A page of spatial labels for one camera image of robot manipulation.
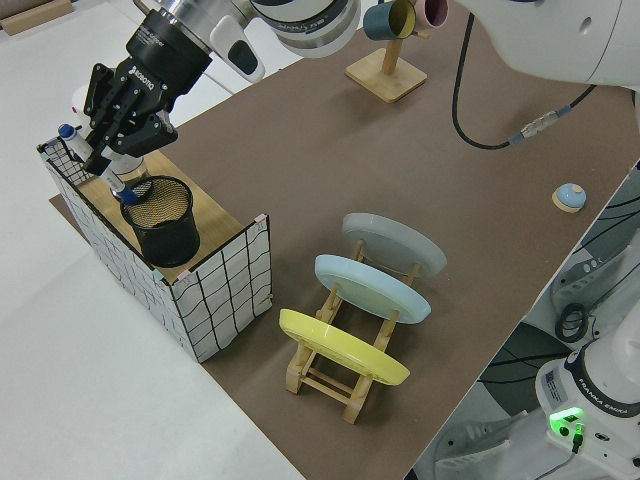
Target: mug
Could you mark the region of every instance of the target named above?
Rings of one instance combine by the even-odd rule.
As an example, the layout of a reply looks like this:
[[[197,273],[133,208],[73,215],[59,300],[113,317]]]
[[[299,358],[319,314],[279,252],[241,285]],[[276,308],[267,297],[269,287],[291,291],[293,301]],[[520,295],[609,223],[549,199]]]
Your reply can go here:
[[[416,27],[416,11],[409,0],[392,0],[372,6],[362,19],[371,40],[407,38]]]
[[[411,0],[419,29],[440,28],[449,16],[448,0]]]

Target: light blue plate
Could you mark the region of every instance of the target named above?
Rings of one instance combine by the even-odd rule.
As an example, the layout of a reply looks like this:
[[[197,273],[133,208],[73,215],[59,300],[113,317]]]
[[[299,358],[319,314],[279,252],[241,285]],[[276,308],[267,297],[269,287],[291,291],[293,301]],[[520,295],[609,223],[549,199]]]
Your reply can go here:
[[[408,275],[418,263],[417,276],[433,277],[447,264],[442,250],[406,225],[372,213],[350,213],[342,221],[342,233],[352,242],[364,241],[363,254],[371,263]]]
[[[431,306],[400,280],[369,265],[335,255],[316,257],[316,277],[338,296],[356,307],[385,319],[400,312],[399,323],[420,323]]]

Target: wooden mug stand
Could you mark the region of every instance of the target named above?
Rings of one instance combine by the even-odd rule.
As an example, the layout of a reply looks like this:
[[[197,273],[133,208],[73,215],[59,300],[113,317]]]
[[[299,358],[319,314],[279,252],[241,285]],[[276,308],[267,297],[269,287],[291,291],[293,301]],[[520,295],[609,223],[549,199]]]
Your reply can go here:
[[[428,38],[427,34],[416,34]],[[381,48],[348,66],[345,74],[387,103],[394,103],[427,80],[427,74],[399,58],[402,40]]]
[[[364,260],[362,255],[363,245],[364,242],[362,240],[358,241],[356,244],[354,259],[358,262],[362,262]],[[416,264],[412,271],[403,279],[404,283],[411,286],[415,277],[418,275],[419,270],[420,265]],[[322,308],[316,312],[316,319],[331,325],[338,314],[340,305],[342,305],[342,299],[338,296],[338,287],[334,287],[329,294],[329,297],[322,305]],[[378,332],[373,344],[375,348],[382,352],[387,349],[387,345],[389,344],[389,340],[396,326],[398,317],[399,313],[395,312],[390,319],[382,322],[380,331]],[[315,351],[306,347],[302,343],[298,343],[296,353],[287,367],[287,390],[297,394],[302,384],[307,384],[325,395],[345,404],[342,418],[351,424],[355,423],[356,418],[367,399],[369,389],[373,383],[373,378],[371,376],[360,375],[356,385],[351,388],[329,375],[313,368],[315,358]]]

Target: small round button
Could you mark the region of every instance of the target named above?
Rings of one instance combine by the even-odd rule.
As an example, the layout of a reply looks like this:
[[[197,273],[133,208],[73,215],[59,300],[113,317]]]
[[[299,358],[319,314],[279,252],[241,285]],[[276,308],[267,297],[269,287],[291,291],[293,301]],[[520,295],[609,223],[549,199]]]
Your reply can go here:
[[[551,195],[551,200],[563,212],[575,213],[584,207],[587,201],[587,193],[580,185],[565,183],[556,188]]]

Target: brown table surface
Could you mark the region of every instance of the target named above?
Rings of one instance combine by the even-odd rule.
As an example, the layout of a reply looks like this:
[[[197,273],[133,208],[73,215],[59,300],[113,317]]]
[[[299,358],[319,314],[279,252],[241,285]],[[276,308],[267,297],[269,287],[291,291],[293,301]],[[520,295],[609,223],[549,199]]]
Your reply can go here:
[[[630,94],[619,88],[597,89],[517,147],[463,143],[451,93],[465,22],[451,5],[445,28],[404,42],[401,56],[429,79],[397,104],[344,75],[383,46],[359,32],[341,52],[300,61],[193,119],[164,149],[240,223],[271,215],[274,307],[204,368],[309,479],[403,478],[638,158]],[[478,26],[460,119],[474,138],[500,142],[583,89],[511,71]],[[551,202],[567,182],[587,191],[578,214]],[[280,308],[313,315],[322,304],[314,258],[351,253],[340,233],[349,212],[403,222],[449,260],[416,283],[431,316],[399,325],[387,350],[412,374],[398,387],[374,385],[355,426],[329,397],[285,391],[295,343],[277,324]],[[371,341],[379,328],[353,308],[336,325]]]

